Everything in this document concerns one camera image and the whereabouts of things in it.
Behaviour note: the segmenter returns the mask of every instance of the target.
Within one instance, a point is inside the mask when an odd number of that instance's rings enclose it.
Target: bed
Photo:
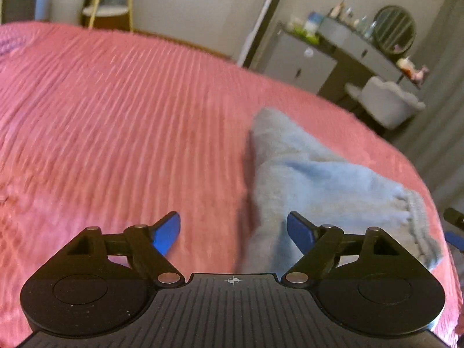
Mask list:
[[[178,211],[169,254],[233,272],[251,216],[254,114],[273,106],[353,163],[417,190],[445,258],[435,333],[456,345],[462,296],[431,196],[408,160],[351,114],[208,54],[119,32],[0,26],[0,346],[30,333],[27,278],[89,225],[103,233]]]

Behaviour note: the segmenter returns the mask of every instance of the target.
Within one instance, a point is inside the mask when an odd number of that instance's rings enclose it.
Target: pink blanket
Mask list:
[[[207,54],[130,34],[0,26],[0,346],[26,338],[27,278],[89,225],[182,217],[186,276],[233,272],[250,236],[254,114],[273,106],[350,161],[417,190],[445,259],[435,333],[454,346],[462,297],[437,211],[408,160],[333,104]]]

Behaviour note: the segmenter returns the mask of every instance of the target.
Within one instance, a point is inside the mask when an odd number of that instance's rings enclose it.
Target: ribbed black surface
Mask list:
[[[403,339],[361,336],[333,323],[309,292],[272,275],[194,275],[189,285],[160,291],[131,325],[91,339],[39,332],[24,348],[441,348],[426,331]]]

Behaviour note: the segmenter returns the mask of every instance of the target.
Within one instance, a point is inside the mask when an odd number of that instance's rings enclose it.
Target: curtain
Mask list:
[[[426,109],[392,143],[416,166],[440,213],[464,211],[464,0],[445,0],[414,62],[431,69],[419,93]]]

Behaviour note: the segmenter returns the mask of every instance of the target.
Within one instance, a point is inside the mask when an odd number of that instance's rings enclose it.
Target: round mirror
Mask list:
[[[409,12],[400,6],[386,6],[374,18],[374,40],[380,50],[400,57],[411,48],[416,38],[416,23]]]

